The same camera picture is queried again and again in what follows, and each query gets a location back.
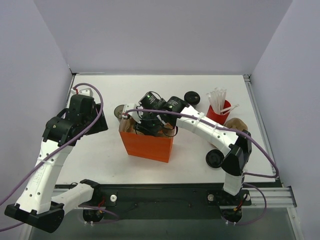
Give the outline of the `orange paper bag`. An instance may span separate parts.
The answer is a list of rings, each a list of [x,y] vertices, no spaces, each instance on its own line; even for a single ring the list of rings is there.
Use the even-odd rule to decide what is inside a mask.
[[[154,137],[124,132],[125,120],[119,123],[119,134],[128,155],[168,163],[170,160],[173,137]]]

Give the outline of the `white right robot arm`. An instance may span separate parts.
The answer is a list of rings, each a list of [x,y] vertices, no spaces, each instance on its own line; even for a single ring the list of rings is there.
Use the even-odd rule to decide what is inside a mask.
[[[225,172],[221,197],[227,204],[239,199],[244,183],[244,168],[252,153],[252,143],[248,139],[251,134],[248,131],[237,133],[209,119],[177,96],[165,100],[157,98],[151,91],[143,96],[138,105],[124,113],[135,120],[135,130],[144,135],[155,137],[165,127],[171,126],[190,131],[215,146],[214,159],[219,161],[215,167]]]

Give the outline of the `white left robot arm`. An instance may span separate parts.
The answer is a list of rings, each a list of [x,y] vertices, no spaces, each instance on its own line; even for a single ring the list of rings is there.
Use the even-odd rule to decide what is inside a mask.
[[[51,118],[42,135],[40,153],[34,169],[24,178],[28,181],[15,203],[6,206],[4,214],[22,223],[53,233],[64,216],[82,203],[95,206],[102,193],[99,184],[82,180],[75,187],[53,197],[58,176],[76,142],[84,135],[106,131],[104,103],[90,95],[75,94],[69,107]]]

